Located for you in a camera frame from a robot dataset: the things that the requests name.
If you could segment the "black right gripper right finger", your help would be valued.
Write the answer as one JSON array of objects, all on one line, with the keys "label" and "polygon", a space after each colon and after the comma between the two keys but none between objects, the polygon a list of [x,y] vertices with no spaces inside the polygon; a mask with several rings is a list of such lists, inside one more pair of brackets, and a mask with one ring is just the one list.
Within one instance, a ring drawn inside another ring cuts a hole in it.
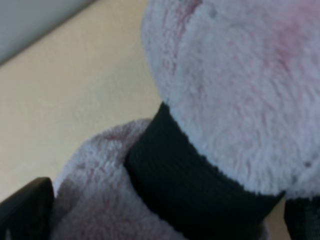
[{"label": "black right gripper right finger", "polygon": [[287,200],[284,221],[292,240],[320,240],[320,197]]}]

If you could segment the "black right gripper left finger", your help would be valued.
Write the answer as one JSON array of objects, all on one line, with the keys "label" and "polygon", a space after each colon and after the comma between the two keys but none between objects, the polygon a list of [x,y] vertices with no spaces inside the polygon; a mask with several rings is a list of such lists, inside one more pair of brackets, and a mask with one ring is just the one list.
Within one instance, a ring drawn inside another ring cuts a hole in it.
[{"label": "black right gripper left finger", "polygon": [[0,203],[2,240],[47,240],[54,202],[53,184],[38,177]]}]

